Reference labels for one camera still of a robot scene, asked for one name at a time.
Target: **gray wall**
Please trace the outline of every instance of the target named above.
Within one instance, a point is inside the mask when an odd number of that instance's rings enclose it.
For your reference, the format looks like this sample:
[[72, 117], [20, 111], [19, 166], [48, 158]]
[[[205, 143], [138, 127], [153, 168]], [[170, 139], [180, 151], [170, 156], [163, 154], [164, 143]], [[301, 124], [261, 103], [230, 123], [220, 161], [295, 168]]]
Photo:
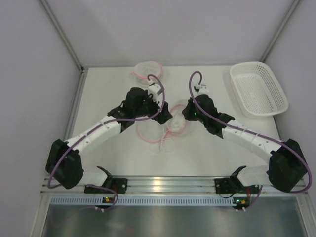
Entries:
[[36, 0], [0, 7], [0, 236], [28, 236], [79, 73]]
[[[289, 100], [276, 117], [285, 138], [297, 140], [316, 174], [316, 1], [304, 0], [267, 60]], [[316, 206], [316, 185], [310, 189]]]
[[292, 0], [47, 0], [84, 65], [259, 60]]

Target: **vent grille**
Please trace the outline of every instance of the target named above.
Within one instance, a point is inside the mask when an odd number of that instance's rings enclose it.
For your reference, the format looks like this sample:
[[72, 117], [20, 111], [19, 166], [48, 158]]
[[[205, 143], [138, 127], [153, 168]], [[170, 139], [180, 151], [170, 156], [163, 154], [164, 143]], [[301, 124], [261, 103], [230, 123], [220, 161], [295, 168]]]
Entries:
[[[111, 205], [103, 197], [54, 196], [51, 205]], [[234, 206], [233, 198], [221, 197], [119, 197], [119, 206]]]

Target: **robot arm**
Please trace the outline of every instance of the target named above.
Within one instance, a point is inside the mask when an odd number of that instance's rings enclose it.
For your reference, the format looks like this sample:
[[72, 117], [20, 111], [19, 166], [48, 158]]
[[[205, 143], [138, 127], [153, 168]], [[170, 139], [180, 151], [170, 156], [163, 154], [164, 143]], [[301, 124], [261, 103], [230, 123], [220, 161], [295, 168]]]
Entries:
[[[252, 134], [245, 132], [251, 130], [236, 121], [234, 117], [217, 112], [213, 100], [208, 96], [209, 91], [206, 85], [197, 84], [194, 89], [197, 93], [195, 99], [198, 104], [207, 113], [228, 125], [220, 124], [206, 116], [196, 107], [192, 98], [189, 99], [188, 105], [182, 111], [185, 119], [201, 122], [209, 133], [243, 146], [266, 163], [266, 165], [261, 166], [239, 167], [230, 177], [230, 185], [233, 189], [238, 193], [247, 186], [272, 184], [278, 190], [290, 192], [307, 172], [303, 164], [282, 145], [262, 138], [256, 132], [252, 132]], [[233, 129], [229, 125], [239, 127], [241, 130]], [[286, 144], [304, 159], [296, 141], [289, 139], [287, 142], [279, 142]]]
[[[105, 181], [112, 177], [111, 174], [99, 166], [84, 169], [81, 155], [88, 154], [109, 138], [124, 132], [135, 123], [134, 119], [156, 114], [160, 110], [158, 96], [161, 93], [162, 88], [153, 82], [148, 90], [131, 88], [126, 99], [96, 125], [66, 141], [56, 140], [49, 153], [46, 171], [51, 174], [62, 155], [72, 148], [56, 169], [54, 178], [66, 189], [78, 184], [104, 186]], [[164, 124], [171, 118], [168, 103], [164, 102], [162, 110], [152, 120]]]

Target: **white plastic basket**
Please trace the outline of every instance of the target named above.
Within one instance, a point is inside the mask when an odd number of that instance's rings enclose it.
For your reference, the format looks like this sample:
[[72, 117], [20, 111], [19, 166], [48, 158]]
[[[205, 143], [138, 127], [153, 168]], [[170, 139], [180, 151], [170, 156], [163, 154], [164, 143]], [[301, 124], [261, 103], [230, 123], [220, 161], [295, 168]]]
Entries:
[[287, 110], [288, 100], [268, 65], [239, 63], [231, 67], [230, 74], [235, 96], [247, 117], [262, 118]]

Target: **white table surface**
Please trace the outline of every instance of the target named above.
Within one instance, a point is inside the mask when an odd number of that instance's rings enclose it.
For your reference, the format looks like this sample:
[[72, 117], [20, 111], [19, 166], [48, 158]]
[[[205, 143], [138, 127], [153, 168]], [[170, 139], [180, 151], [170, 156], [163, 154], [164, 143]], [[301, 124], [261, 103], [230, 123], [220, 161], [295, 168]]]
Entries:
[[[189, 99], [189, 78], [200, 70], [203, 83], [219, 112], [227, 113], [245, 126], [273, 138], [278, 138], [273, 117], [250, 119], [245, 117], [230, 85], [230, 66], [163, 67], [161, 81], [166, 101], [172, 107], [180, 99]], [[139, 87], [130, 73], [132, 67], [89, 68], [74, 126], [76, 136], [97, 123], [108, 111], [117, 107], [132, 87]], [[153, 123], [152, 132], [158, 126]], [[172, 137], [172, 153], [153, 154], [153, 147], [141, 140], [136, 125], [100, 145], [82, 157], [84, 167], [102, 166], [113, 175], [150, 176], [219, 176], [230, 175], [241, 165], [264, 164], [257, 156], [237, 144], [220, 139], [206, 131], [199, 122], [188, 126], [191, 133]]]

